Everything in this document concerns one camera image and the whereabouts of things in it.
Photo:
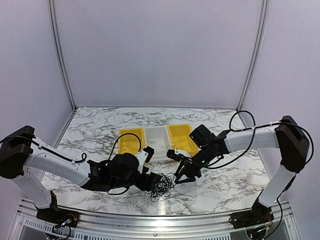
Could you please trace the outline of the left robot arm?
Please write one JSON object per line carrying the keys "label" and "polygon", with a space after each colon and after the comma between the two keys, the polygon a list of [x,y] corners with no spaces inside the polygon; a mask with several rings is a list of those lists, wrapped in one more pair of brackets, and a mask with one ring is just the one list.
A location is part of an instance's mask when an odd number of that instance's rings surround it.
{"label": "left robot arm", "polygon": [[19,186],[53,223],[63,219],[63,211],[55,205],[54,194],[34,175],[33,168],[64,178],[85,190],[110,195],[115,189],[126,192],[131,186],[150,192],[162,178],[145,166],[154,154],[149,146],[141,148],[136,155],[126,152],[95,162],[88,160],[85,153],[81,159],[73,158],[49,146],[34,132],[33,127],[26,125],[0,141],[0,176]]}

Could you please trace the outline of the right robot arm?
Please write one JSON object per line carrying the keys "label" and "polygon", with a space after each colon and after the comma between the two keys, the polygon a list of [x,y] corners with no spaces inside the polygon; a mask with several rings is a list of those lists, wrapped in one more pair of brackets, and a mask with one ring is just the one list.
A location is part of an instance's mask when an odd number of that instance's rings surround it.
{"label": "right robot arm", "polygon": [[314,154],[310,134],[290,115],[283,116],[278,122],[237,130],[230,128],[218,135],[201,124],[189,137],[199,148],[194,156],[186,156],[181,150],[167,152],[169,158],[179,162],[174,174],[176,184],[194,182],[202,176],[202,169],[214,169],[210,164],[213,159],[224,155],[237,151],[246,153],[250,149],[279,149],[280,166],[247,214],[252,224],[260,223],[267,216],[273,203],[291,187]]}

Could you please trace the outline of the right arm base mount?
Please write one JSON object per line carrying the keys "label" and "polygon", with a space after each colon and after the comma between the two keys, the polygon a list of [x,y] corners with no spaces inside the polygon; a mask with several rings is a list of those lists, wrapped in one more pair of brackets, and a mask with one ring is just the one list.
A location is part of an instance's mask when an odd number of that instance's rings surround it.
{"label": "right arm base mount", "polygon": [[234,229],[248,228],[255,225],[270,223],[274,220],[271,207],[255,203],[251,209],[234,212],[228,221]]}

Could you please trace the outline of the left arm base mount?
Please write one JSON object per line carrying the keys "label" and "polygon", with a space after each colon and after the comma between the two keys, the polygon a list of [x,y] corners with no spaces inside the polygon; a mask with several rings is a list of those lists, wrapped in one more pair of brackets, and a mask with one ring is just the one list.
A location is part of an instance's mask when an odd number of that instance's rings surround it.
{"label": "left arm base mount", "polygon": [[56,224],[58,227],[69,226],[76,228],[79,222],[78,211],[58,207],[56,195],[50,191],[50,204],[46,208],[38,208],[36,217],[40,220]]}

